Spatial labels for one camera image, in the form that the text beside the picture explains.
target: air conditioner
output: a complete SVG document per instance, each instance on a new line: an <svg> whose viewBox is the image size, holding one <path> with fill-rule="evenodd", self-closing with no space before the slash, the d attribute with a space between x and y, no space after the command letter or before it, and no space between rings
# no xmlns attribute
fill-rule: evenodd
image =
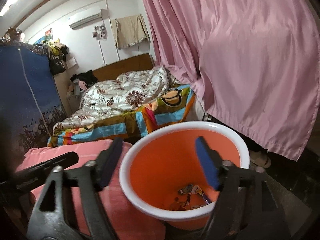
<svg viewBox="0 0 320 240"><path fill-rule="evenodd" d="M99 7L91 7L85 11L74 14L68 19L71 29L76 29L83 24L91 22L101 17L101 9Z"/></svg>

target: colorful bed sheet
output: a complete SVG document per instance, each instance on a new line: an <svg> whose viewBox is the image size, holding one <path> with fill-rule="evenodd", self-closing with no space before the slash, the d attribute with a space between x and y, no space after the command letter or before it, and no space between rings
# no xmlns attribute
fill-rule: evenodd
<svg viewBox="0 0 320 240"><path fill-rule="evenodd" d="M158 128L183 122L195 100L190 85L171 88L166 94L135 111L113 116L81 128L67 129L51 136L48 147L113 139L143 137Z"/></svg>

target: hanging towel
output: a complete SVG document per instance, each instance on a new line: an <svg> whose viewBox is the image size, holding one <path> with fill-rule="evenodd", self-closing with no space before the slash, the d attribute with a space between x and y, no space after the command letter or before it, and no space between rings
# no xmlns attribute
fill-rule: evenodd
<svg viewBox="0 0 320 240"><path fill-rule="evenodd" d="M141 14L111 20L115 46L124 49L143 40L150 40Z"/></svg>

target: metal screw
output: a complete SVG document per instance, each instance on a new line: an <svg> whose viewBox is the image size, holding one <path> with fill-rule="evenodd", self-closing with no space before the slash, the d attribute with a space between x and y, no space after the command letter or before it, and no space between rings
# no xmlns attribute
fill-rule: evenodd
<svg viewBox="0 0 320 240"><path fill-rule="evenodd" d="M233 165L232 161L229 160L223 160L222 165L226 167L231 167Z"/></svg>
<svg viewBox="0 0 320 240"><path fill-rule="evenodd" d="M255 168L255 171L258 172L258 173L264 173L266 170L264 168L260 167L260 166L257 166Z"/></svg>
<svg viewBox="0 0 320 240"><path fill-rule="evenodd" d="M53 172L60 172L62 171L62 167L61 166L55 166L53 169L52 169Z"/></svg>
<svg viewBox="0 0 320 240"><path fill-rule="evenodd" d="M96 161L87 161L84 166L86 166L86 167L92 167L92 166L94 166L94 165L96 165Z"/></svg>

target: wooden headboard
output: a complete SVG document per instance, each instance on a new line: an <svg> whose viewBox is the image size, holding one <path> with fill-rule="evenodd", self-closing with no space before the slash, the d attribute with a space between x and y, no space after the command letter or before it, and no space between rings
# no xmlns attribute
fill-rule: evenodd
<svg viewBox="0 0 320 240"><path fill-rule="evenodd" d="M118 75L127 71L149 70L153 68L149 53L130 57L118 62L105 65L93 71L99 81L116 79Z"/></svg>

